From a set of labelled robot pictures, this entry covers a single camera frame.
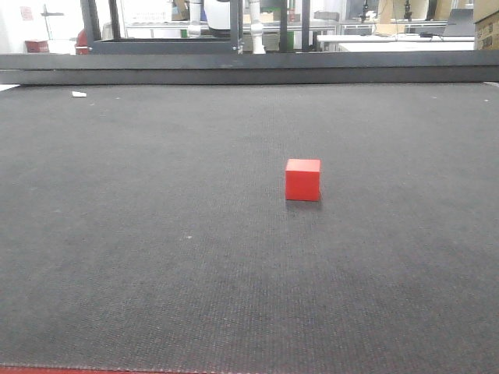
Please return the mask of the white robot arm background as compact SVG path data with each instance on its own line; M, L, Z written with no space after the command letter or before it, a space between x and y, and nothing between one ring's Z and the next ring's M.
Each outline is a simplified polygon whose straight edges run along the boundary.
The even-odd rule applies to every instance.
M249 0L250 33L253 42L253 53L264 55L266 53L263 44L264 26L260 20L260 1Z

